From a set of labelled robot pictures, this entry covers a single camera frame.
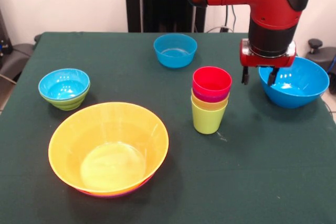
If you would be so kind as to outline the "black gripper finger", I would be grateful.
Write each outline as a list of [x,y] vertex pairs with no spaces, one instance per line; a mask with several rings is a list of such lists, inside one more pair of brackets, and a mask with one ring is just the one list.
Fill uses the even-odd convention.
[[272,72],[269,74],[269,77],[268,77],[268,81],[267,81],[268,86],[272,86],[275,83],[278,72],[279,72],[279,68],[273,67]]
[[248,71],[248,67],[247,66],[243,66],[243,74],[242,74],[242,81],[241,83],[244,85],[248,85],[248,81],[249,81],[249,71]]

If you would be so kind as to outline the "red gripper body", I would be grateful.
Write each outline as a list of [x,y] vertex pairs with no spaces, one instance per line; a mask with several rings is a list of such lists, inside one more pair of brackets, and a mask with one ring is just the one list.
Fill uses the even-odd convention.
[[240,63],[244,67],[290,67],[297,55],[296,43],[292,41],[287,51],[277,57],[264,57],[254,53],[249,45],[249,40],[244,38],[240,42]]

